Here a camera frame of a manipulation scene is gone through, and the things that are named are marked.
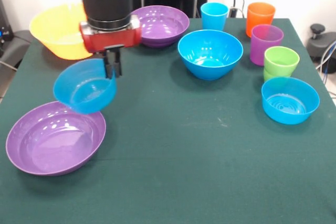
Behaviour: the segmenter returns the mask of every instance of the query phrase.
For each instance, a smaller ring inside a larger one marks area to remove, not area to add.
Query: bowl rim
[[[156,7],[160,7],[160,8],[166,8],[166,9],[172,9],[180,14],[182,14],[182,16],[185,18],[185,20],[187,20],[187,25],[186,27],[183,29],[183,31],[181,33],[178,33],[178,34],[175,34],[175,35],[172,35],[172,36],[168,36],[168,37],[164,37],[164,38],[158,38],[158,39],[155,39],[155,38],[151,38],[151,37],[146,37],[146,36],[143,36],[142,33],[141,33],[141,38],[144,38],[144,39],[149,39],[149,40],[162,40],[162,39],[169,39],[169,38],[173,38],[173,37],[178,37],[180,36],[181,34],[183,34],[185,31],[187,31],[187,29],[189,28],[189,25],[190,25],[190,19],[189,17],[181,10],[177,9],[177,8],[174,8],[172,6],[167,6],[167,5],[148,5],[148,6],[143,6],[143,7],[140,7],[134,11],[132,11],[132,14],[133,15],[137,15],[136,13],[140,10],[143,10],[143,9],[149,9],[149,8],[156,8]]]
[[[309,115],[309,114],[312,114],[315,110],[318,109],[318,107],[320,106],[320,101],[321,101],[321,100],[320,100],[320,96],[319,96],[318,92],[316,91],[316,89],[315,89],[312,85],[306,83],[305,81],[302,81],[302,80],[300,80],[300,79],[298,79],[298,78],[294,78],[294,77],[274,77],[274,78],[271,78],[271,79],[265,81],[264,84],[263,84],[262,87],[261,87],[261,96],[262,96],[262,99],[263,99],[264,101],[267,102],[267,99],[266,99],[266,97],[264,96],[264,88],[265,88],[265,85],[266,85],[268,82],[272,82],[272,81],[275,81],[275,80],[277,80],[277,79],[287,79],[287,80],[291,80],[291,81],[295,81],[295,82],[303,83],[304,85],[310,87],[310,89],[313,91],[313,93],[315,93],[315,95],[316,95],[316,97],[317,97],[317,99],[318,99],[318,102],[317,102],[316,107],[315,107],[313,110],[310,110],[309,112],[302,113],[302,114],[295,114],[295,113],[290,113],[290,112],[281,111],[282,113],[284,113],[284,114],[288,114],[288,115]]]
[[[86,60],[90,60],[90,61],[102,61],[103,62],[103,59],[102,58],[98,58],[98,59],[96,59],[96,58],[93,58],[93,59],[83,59],[83,60],[80,60],[80,61],[78,61],[78,62],[76,62],[76,63],[74,63],[74,64],[72,64],[72,65],[70,65],[69,67],[67,67],[66,69],[64,69],[59,75],[58,75],[58,77],[56,78],[56,80],[55,80],[55,82],[54,82],[54,86],[53,86],[53,95],[54,95],[54,97],[56,98],[56,100],[57,101],[59,101],[59,102],[61,102],[60,100],[59,100],[59,98],[58,98],[58,95],[56,95],[56,93],[55,93],[55,87],[56,87],[56,84],[58,83],[58,81],[59,81],[59,77],[65,72],[65,71],[68,71],[68,70],[70,70],[70,69],[72,69],[72,68],[74,68],[76,65],[80,65],[80,64],[82,64],[84,61],[86,61]],[[116,83],[116,78],[115,78],[115,73],[113,72],[113,75],[112,75],[112,79],[111,79],[111,82],[110,82],[110,84],[109,84],[109,86],[110,85],[113,85],[113,84],[116,84],[117,85],[117,83]],[[83,101],[83,102],[78,102],[78,103],[64,103],[64,102],[61,102],[62,104],[64,104],[64,105],[66,105],[66,106],[68,106],[68,107],[71,107],[71,105],[76,105],[76,106],[79,106],[79,105],[83,105],[83,104],[87,104],[87,103],[90,103],[92,100],[89,100],[89,101]]]
[[[224,65],[224,66],[207,66],[207,67],[204,67],[204,66],[202,66],[202,65],[195,64],[195,63],[189,61],[188,59],[186,59],[185,56],[182,55],[182,54],[181,54],[181,51],[180,51],[180,45],[181,45],[182,40],[183,40],[184,38],[186,38],[187,36],[189,36],[190,34],[194,34],[194,33],[203,33],[203,32],[205,32],[205,31],[211,31],[211,32],[215,32],[215,33],[221,33],[221,34],[225,34],[225,35],[228,35],[228,36],[234,38],[234,39],[238,42],[238,44],[240,45],[240,48],[242,49],[242,52],[241,52],[240,56],[239,56],[234,62],[231,62],[230,64],[227,64],[227,65]],[[196,31],[192,31],[191,33],[188,33],[188,34],[184,35],[184,36],[180,39],[180,41],[178,42],[178,44],[177,44],[177,50],[179,51],[180,56],[181,56],[184,60],[187,60],[189,63],[191,63],[191,64],[193,64],[193,65],[195,65],[195,66],[204,67],[204,68],[225,68],[225,67],[231,66],[231,65],[233,65],[233,64],[236,64],[238,61],[240,61],[240,59],[242,58],[243,53],[244,53],[243,45],[241,44],[241,42],[240,42],[239,39],[237,39],[235,36],[233,36],[233,35],[231,35],[231,34],[229,34],[229,33],[226,33],[226,32],[224,32],[224,31],[212,30],[212,29],[196,30]]]
[[[28,174],[32,174],[32,175],[37,175],[37,176],[52,176],[52,175],[61,175],[63,172],[65,171],[71,171],[72,169],[74,169],[75,167],[79,166],[80,164],[84,163],[85,161],[87,161],[90,157],[92,157],[92,155],[98,150],[98,148],[100,147],[100,145],[102,144],[104,138],[105,138],[105,135],[106,135],[106,120],[103,116],[103,114],[101,112],[96,112],[97,114],[99,114],[99,116],[102,118],[103,120],[103,127],[104,127],[104,131],[103,131],[103,135],[101,137],[101,139],[99,140],[99,144],[96,146],[96,148],[94,150],[92,150],[88,155],[87,157],[85,157],[83,160],[81,160],[80,162],[72,165],[71,167],[68,167],[67,169],[62,169],[62,170],[58,170],[56,172],[38,172],[38,173],[34,173],[34,172],[31,172],[29,170],[26,170],[26,169],[23,169],[22,167],[20,167],[19,165],[17,165],[13,159],[11,158],[10,154],[9,154],[9,151],[8,151],[8,145],[9,145],[9,136],[11,135],[12,131],[14,130],[14,128],[16,127],[17,124],[20,123],[20,121],[25,117],[27,116],[28,114],[34,112],[35,110],[41,108],[41,107],[44,107],[44,106],[48,106],[50,104],[53,104],[53,103],[59,103],[61,105],[64,105],[62,104],[61,102],[58,102],[58,101],[53,101],[53,102],[47,102],[47,103],[44,103],[44,104],[41,104],[40,106],[37,106],[31,110],[29,110],[28,112],[26,112],[24,115],[22,115],[15,123],[14,125],[12,126],[12,128],[10,129],[8,135],[7,135],[7,138],[6,138],[6,154],[7,154],[7,157],[8,159],[10,160],[10,162],[16,167],[18,168],[19,170],[21,170],[22,172],[25,172],[25,173],[28,173]]]
[[[43,44],[46,43],[46,44],[52,44],[52,45],[78,45],[78,44],[82,44],[84,43],[84,40],[81,36],[81,40],[76,43],[73,43],[73,42],[57,42],[57,41],[50,41],[50,40],[47,40],[47,39],[41,39],[40,36],[37,36],[35,33],[33,33],[31,30],[31,26],[32,26],[32,23],[42,14],[44,14],[45,12],[48,12],[48,11],[51,11],[53,9],[57,9],[57,8],[60,8],[62,6],[75,6],[75,7],[78,7],[78,6],[83,6],[83,2],[78,2],[78,3],[63,3],[61,5],[56,5],[56,6],[52,6],[50,8],[46,8],[44,10],[42,10],[41,12],[39,12],[38,14],[36,14],[32,19],[31,21],[29,22],[29,32],[31,33],[31,35],[36,38],[37,40],[39,40],[40,42],[42,42]]]
[[[285,48],[285,49],[287,49],[287,50],[289,50],[289,51],[294,52],[295,55],[296,55],[297,58],[298,58],[297,61],[296,61],[295,63],[291,64],[291,65],[282,65],[282,64],[274,63],[272,60],[270,60],[270,59],[266,56],[266,55],[267,55],[267,52],[268,52],[268,51],[271,51],[271,50],[274,49],[274,48]],[[273,47],[269,47],[269,48],[267,48],[267,49],[265,50],[264,57],[265,57],[265,59],[267,59],[267,61],[268,61],[270,64],[275,65],[275,66],[278,66],[278,67],[283,67],[283,68],[294,67],[294,66],[296,66],[297,64],[299,64],[299,62],[300,62],[300,56],[299,56],[299,54],[298,54],[295,50],[293,50],[293,49],[291,49],[291,48],[289,48],[289,47],[284,47],[284,46],[273,46]]]

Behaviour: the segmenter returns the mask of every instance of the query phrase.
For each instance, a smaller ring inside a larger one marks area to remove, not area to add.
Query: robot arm
[[[80,23],[80,32],[87,51],[103,55],[108,78],[111,71],[107,53],[114,52],[114,70],[121,75],[119,49],[136,46],[141,40],[140,21],[131,15],[132,0],[82,1],[87,21]]]

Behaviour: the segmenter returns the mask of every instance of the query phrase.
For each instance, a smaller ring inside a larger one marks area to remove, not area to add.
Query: green tablecloth
[[[54,81],[70,65],[35,41],[0,104],[0,223],[335,223],[336,109],[290,21],[274,24],[301,57],[293,76],[320,94],[309,120],[286,126],[267,117],[245,21],[228,19],[225,31],[244,55],[218,81],[194,78],[176,44],[123,49],[124,76],[102,111],[104,142],[61,177],[22,173],[5,152],[13,124],[54,100]],[[200,28],[192,20],[189,31]]]

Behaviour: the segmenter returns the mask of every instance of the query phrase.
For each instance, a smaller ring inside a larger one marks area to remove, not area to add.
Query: purple bowl
[[[188,29],[190,21],[179,9],[150,5],[133,11],[142,25],[141,43],[148,47],[161,48],[177,42]]]
[[[14,124],[6,141],[7,156],[26,173],[64,175],[92,157],[105,131],[105,119],[100,112],[82,115],[59,102],[46,103]]]

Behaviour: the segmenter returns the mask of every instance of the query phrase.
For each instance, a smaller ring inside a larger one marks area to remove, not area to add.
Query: green cup
[[[269,72],[267,72],[267,70],[264,68],[264,81],[267,81],[269,79],[272,79],[274,77],[277,77],[277,76],[274,76],[273,74],[270,74]]]
[[[288,47],[275,46],[265,51],[264,67],[273,77],[289,77],[296,69],[300,56]]]

